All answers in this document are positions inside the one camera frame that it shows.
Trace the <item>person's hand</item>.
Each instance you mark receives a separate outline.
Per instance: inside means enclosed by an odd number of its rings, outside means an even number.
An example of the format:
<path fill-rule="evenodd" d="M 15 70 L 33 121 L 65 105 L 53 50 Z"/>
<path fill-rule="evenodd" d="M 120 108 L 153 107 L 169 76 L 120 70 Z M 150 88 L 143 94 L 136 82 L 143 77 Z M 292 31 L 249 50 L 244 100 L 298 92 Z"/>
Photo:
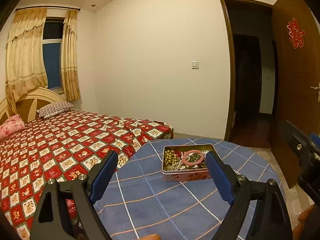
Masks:
<path fill-rule="evenodd" d="M 310 214 L 312 213 L 314 208 L 314 205 L 310 205 L 306 210 L 304 210 L 298 217 L 298 224 L 296 227 L 292 230 L 292 235 L 294 240 L 302 239 L 301 235 L 305 228 L 306 221 Z M 147 236 L 142 237 L 141 239 L 147 239 L 147 240 L 161 240 L 161 237 L 159 234 L 150 234 Z"/>

